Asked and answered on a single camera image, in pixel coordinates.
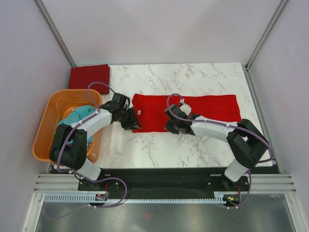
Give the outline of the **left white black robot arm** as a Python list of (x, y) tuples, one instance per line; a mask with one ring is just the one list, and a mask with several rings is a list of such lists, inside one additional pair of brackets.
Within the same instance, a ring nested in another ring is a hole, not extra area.
[(114, 122), (119, 122), (124, 130), (140, 128), (135, 110), (130, 106), (130, 98), (120, 93), (114, 93), (110, 101), (97, 106), (89, 116), (75, 123), (58, 125), (50, 160), (88, 180), (95, 190), (103, 189), (106, 185), (104, 171), (87, 158), (87, 140)]

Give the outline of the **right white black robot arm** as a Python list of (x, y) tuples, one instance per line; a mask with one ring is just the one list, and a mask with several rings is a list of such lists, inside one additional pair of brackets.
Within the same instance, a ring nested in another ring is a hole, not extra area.
[(234, 160), (221, 178), (222, 187), (226, 190), (233, 190), (241, 176), (261, 163), (266, 151), (272, 152), (269, 142), (247, 119), (240, 122), (213, 120), (190, 113), (186, 104), (173, 104), (165, 110), (165, 114), (168, 116), (165, 129), (173, 134), (207, 136), (228, 143)]

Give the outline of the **bright red t shirt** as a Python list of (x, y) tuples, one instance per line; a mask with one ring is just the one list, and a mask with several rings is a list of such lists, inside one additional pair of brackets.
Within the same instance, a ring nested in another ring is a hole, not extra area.
[[(140, 129), (134, 133), (167, 132), (165, 130), (168, 121), (168, 116), (165, 114), (167, 98), (167, 95), (133, 96), (133, 108), (140, 124)], [(225, 122), (241, 121), (235, 95), (185, 96), (184, 102), (191, 107), (193, 114)]]

